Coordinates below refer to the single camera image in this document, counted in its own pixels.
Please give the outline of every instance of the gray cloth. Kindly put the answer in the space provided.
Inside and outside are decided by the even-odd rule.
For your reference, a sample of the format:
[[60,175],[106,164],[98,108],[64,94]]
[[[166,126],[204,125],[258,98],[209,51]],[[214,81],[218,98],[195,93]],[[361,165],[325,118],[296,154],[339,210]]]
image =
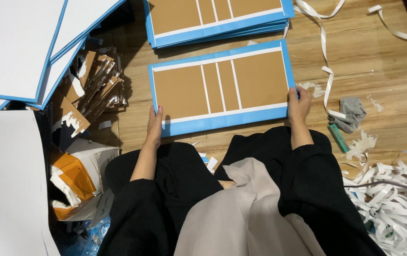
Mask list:
[[345,97],[340,100],[340,113],[346,118],[328,115],[328,124],[336,124],[337,127],[346,133],[353,133],[360,122],[366,116],[366,111],[361,104],[359,97]]
[[262,162],[223,167],[236,185],[191,208],[174,256],[325,256],[303,218],[280,215],[280,190]]

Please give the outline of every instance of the person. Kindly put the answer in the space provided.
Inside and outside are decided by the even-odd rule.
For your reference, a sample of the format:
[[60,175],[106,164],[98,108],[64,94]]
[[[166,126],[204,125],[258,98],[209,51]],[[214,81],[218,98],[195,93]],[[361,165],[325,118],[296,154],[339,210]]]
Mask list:
[[192,145],[160,145],[163,108],[151,107],[142,148],[106,167],[115,199],[98,255],[385,255],[297,91],[290,127],[235,135],[214,175]]

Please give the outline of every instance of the wood grain floor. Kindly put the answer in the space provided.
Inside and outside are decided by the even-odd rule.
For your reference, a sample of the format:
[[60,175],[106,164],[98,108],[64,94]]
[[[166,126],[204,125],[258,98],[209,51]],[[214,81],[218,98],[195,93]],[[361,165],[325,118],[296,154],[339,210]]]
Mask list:
[[[306,2],[318,13],[329,15],[338,0]],[[104,39],[104,45],[115,45],[123,54],[126,84],[131,86],[129,106],[123,112],[103,114],[99,118],[100,122],[112,120],[111,130],[98,131],[97,125],[90,128],[94,140],[120,146],[123,153],[141,148],[146,136],[148,110],[152,104],[148,64],[246,46],[248,40],[261,43],[282,38],[282,32],[270,33],[153,51],[146,41],[143,5],[140,0],[133,0],[132,4],[136,14],[134,23],[98,36]],[[335,17],[325,19],[328,65],[335,73],[328,107],[339,110],[340,98],[359,96],[367,111],[360,127],[378,137],[376,147],[369,151],[370,164],[391,164],[401,150],[407,150],[407,41],[390,34],[377,14],[367,14],[368,8],[375,5],[382,5],[390,27],[407,33],[407,12],[401,0],[347,0]],[[320,28],[313,18],[295,14],[286,39],[295,82],[313,82],[325,90],[328,75],[321,70],[325,62]],[[346,160],[328,132],[323,99],[323,96],[313,99],[307,119],[309,128],[330,138],[333,153],[340,163],[358,164],[358,159]],[[372,100],[384,110],[379,112]],[[262,133],[286,122],[286,119],[280,119],[185,134],[165,138],[163,143],[201,142],[196,145],[199,152],[221,161],[235,134]],[[343,135],[349,144],[361,138],[360,129]],[[401,153],[400,158],[407,164],[406,153]]]

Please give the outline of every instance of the black cable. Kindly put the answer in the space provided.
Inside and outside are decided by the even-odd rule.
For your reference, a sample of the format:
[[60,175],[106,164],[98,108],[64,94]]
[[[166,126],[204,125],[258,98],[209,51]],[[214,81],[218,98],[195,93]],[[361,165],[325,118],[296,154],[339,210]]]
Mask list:
[[371,185],[376,185],[376,184],[390,184],[390,185],[394,185],[394,186],[398,186],[404,189],[407,189],[407,185],[401,184],[401,183],[397,183],[397,182],[393,182],[393,181],[389,181],[389,180],[379,180],[376,182],[372,182],[372,183],[366,183],[366,184],[362,184],[362,185],[356,185],[356,186],[344,186],[345,188],[361,188],[361,187],[367,187],[367,186],[371,186]]

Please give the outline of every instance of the gray object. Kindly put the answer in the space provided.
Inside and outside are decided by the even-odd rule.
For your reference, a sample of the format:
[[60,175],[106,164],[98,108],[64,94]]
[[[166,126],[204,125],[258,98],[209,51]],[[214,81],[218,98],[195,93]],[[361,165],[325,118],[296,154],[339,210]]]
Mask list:
[[366,111],[361,104],[359,97],[345,97],[340,100],[340,113],[346,118],[328,115],[328,124],[336,124],[337,127],[346,133],[353,133],[360,122],[366,116]]

